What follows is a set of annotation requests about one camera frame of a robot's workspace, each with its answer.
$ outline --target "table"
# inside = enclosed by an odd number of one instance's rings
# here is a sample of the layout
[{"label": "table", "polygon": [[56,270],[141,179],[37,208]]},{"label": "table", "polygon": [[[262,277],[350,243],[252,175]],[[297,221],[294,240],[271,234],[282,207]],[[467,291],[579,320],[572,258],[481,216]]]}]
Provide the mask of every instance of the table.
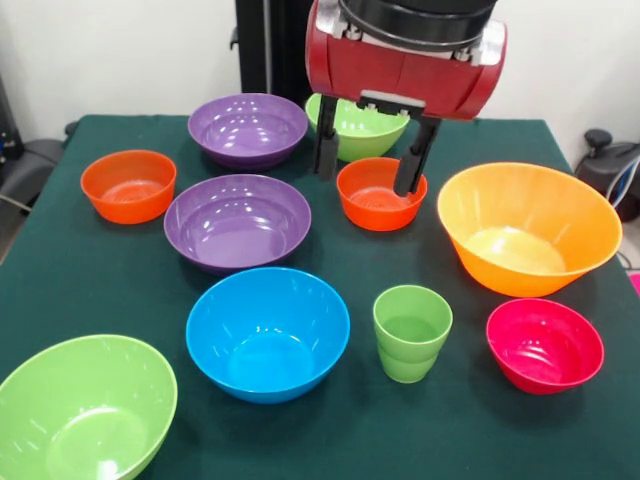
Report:
[{"label": "table", "polygon": [[[396,155],[414,134],[412,125]],[[440,187],[465,167],[514,160],[568,170],[546,125],[445,123],[426,166],[429,193],[418,219],[388,234],[349,223],[335,186],[309,174],[311,146],[306,139],[269,174],[303,192],[313,212],[311,233],[288,265],[332,284],[351,313],[347,351],[315,390],[256,406],[217,389],[184,339],[191,306],[217,279],[172,250],[161,220],[112,225],[83,197],[83,169],[120,149],[169,155],[179,191],[223,173],[190,140],[185,117],[162,116],[80,122],[0,267],[0,378],[74,336],[118,333],[154,345],[173,365],[179,404],[142,479],[638,478],[640,304],[617,261],[552,296],[599,329],[607,348],[601,373],[581,389],[533,397],[504,379],[485,342],[486,318],[506,298],[464,272],[437,218]],[[437,290],[454,311],[438,362],[415,385],[387,379],[375,350],[373,301],[402,283]]]}]

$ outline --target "green cup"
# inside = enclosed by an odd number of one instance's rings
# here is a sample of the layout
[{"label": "green cup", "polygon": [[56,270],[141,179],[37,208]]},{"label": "green cup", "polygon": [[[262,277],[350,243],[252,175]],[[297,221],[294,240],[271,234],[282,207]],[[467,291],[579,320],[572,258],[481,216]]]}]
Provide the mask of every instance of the green cup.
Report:
[{"label": "green cup", "polygon": [[396,382],[415,383],[438,358],[453,324],[453,312],[433,290],[400,285],[376,299],[373,319],[384,372]]}]

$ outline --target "orange bowl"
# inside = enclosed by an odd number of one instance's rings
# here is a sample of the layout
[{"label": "orange bowl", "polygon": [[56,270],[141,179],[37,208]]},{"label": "orange bowl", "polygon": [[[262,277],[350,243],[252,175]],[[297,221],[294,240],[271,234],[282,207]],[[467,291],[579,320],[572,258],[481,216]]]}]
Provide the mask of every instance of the orange bowl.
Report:
[{"label": "orange bowl", "polygon": [[131,225],[153,220],[169,208],[176,174],[175,164],[165,155],[126,150],[89,165],[80,186],[102,217]]},{"label": "orange bowl", "polygon": [[454,175],[438,215],[466,270],[514,297],[549,295],[607,262],[622,241],[615,210],[566,173],[489,163]]},{"label": "orange bowl", "polygon": [[406,227],[427,195],[427,179],[420,176],[416,193],[399,197],[393,191],[400,160],[363,158],[344,167],[337,178],[345,215],[357,226],[376,232]]}]

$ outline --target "red bowl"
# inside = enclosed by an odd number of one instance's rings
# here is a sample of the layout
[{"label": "red bowl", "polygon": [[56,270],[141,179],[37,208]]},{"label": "red bowl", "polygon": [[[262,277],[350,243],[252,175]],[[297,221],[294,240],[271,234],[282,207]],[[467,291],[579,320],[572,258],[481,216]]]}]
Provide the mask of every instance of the red bowl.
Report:
[{"label": "red bowl", "polygon": [[149,150],[124,150],[89,165],[80,186],[97,212],[122,225],[161,216],[173,199],[177,170],[171,159]]},{"label": "red bowl", "polygon": [[363,158],[340,171],[336,184],[349,220],[374,232],[398,230],[413,221],[427,195],[427,179],[420,175],[416,193],[399,197],[393,191],[399,166],[395,158]]},{"label": "red bowl", "polygon": [[591,380],[604,363],[597,330],[578,312],[549,300],[500,305],[487,322],[489,348],[520,390],[551,395]]}]

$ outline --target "blue bowl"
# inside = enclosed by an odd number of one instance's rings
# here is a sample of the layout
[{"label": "blue bowl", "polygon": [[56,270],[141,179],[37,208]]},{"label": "blue bowl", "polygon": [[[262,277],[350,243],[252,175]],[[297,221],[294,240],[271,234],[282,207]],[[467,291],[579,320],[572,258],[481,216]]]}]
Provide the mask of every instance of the blue bowl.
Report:
[{"label": "blue bowl", "polygon": [[313,275],[257,268],[220,281],[195,304],[187,348],[221,389],[254,403],[307,393],[336,364],[349,341],[349,312]]}]

